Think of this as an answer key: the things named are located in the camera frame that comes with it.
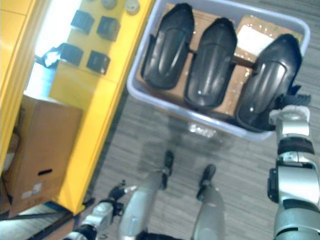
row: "bright light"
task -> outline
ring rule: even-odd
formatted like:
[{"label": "bright light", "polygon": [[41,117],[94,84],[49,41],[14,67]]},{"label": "bright light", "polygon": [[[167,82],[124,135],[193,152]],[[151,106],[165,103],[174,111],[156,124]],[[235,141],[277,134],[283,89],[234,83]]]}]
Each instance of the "bright light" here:
[{"label": "bright light", "polygon": [[81,0],[52,0],[43,21],[35,46],[35,54],[42,57],[52,47],[67,42],[71,21]]}]

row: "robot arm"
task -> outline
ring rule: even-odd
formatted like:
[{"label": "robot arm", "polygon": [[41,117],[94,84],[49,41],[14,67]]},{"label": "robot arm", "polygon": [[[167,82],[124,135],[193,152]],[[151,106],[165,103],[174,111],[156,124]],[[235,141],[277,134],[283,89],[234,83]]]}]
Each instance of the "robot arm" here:
[{"label": "robot arm", "polygon": [[95,240],[113,221],[114,216],[121,215],[124,204],[118,202],[125,194],[134,191],[137,186],[125,187],[125,181],[116,185],[86,216],[81,226],[70,232],[63,240]]},{"label": "robot arm", "polygon": [[320,239],[320,175],[309,117],[305,106],[290,105],[270,113],[278,145],[267,189],[268,197],[278,203],[275,240]]}]

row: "gray plastic bin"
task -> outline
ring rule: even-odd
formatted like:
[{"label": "gray plastic bin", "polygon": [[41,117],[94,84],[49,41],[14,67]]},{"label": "gray plastic bin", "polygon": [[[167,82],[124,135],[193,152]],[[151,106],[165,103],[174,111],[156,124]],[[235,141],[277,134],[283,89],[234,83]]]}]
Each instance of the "gray plastic bin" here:
[{"label": "gray plastic bin", "polygon": [[153,96],[151,93],[148,92],[148,90],[146,90],[145,87],[143,87],[139,83],[139,81],[136,79],[136,74],[139,69],[139,65],[144,57],[145,50],[149,44],[150,34],[156,35],[156,26],[161,20],[162,13],[166,6],[166,3],[188,3],[196,10],[200,10],[203,12],[211,13],[214,15],[234,20],[235,27],[237,27],[241,18],[244,15],[251,14],[263,20],[291,29],[295,32],[303,34],[303,39],[300,47],[303,56],[305,55],[310,41],[309,26],[304,21],[296,17],[227,0],[156,0],[152,12],[150,14],[149,20],[147,22],[145,31],[143,33],[127,80],[127,89],[134,98],[154,105],[163,110],[170,111],[183,118],[187,118],[190,120],[190,122],[198,122],[209,128],[218,129],[247,140],[262,141],[268,138],[272,134],[272,132],[251,132],[241,127],[221,121],[219,119],[215,119],[206,116],[205,114],[195,112],[186,107],[182,107],[177,104],[173,104],[171,102],[162,100]]}]

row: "white paper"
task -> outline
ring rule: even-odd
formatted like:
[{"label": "white paper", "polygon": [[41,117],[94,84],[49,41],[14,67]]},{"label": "white paper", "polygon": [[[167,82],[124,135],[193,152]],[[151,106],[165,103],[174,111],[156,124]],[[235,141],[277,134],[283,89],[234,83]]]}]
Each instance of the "white paper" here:
[{"label": "white paper", "polygon": [[22,193],[21,198],[22,199],[26,199],[26,198],[29,198],[31,196],[32,196],[32,191],[26,191],[26,192]]},{"label": "white paper", "polygon": [[36,183],[33,185],[32,195],[36,195],[41,192],[42,182]]},{"label": "white paper", "polygon": [[259,56],[274,39],[266,34],[263,34],[247,25],[243,25],[237,35],[237,47]]}]

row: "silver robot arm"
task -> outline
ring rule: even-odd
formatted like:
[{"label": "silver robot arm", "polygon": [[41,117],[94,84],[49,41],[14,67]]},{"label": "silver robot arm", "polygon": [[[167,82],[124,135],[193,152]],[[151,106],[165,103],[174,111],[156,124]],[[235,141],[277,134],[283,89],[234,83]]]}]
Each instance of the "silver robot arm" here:
[{"label": "silver robot arm", "polygon": [[289,105],[270,113],[278,145],[267,190],[268,197],[278,203],[275,240],[320,240],[320,175],[309,118],[305,106]]}]

